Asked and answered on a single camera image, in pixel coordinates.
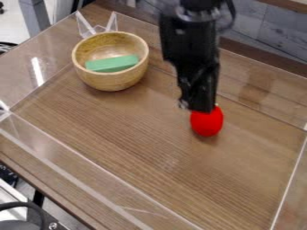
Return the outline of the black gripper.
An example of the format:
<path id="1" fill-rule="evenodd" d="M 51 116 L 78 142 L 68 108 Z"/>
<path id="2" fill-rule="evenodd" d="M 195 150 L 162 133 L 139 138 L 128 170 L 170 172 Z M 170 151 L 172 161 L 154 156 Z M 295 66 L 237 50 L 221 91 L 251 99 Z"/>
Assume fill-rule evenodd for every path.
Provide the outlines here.
<path id="1" fill-rule="evenodd" d="M 213 12 L 163 12 L 159 39 L 163 59 L 175 67 L 179 106 L 210 113 L 219 85 L 218 16 Z"/>

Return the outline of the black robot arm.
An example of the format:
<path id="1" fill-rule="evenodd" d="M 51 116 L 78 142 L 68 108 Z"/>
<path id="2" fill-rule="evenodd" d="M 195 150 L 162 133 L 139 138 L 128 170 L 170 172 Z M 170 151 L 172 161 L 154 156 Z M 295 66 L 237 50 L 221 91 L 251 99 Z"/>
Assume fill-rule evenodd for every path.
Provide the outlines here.
<path id="1" fill-rule="evenodd" d="M 172 64 L 180 106 L 210 113 L 219 86 L 219 36 L 237 19 L 233 0 L 180 0 L 159 13 L 163 59 Z"/>

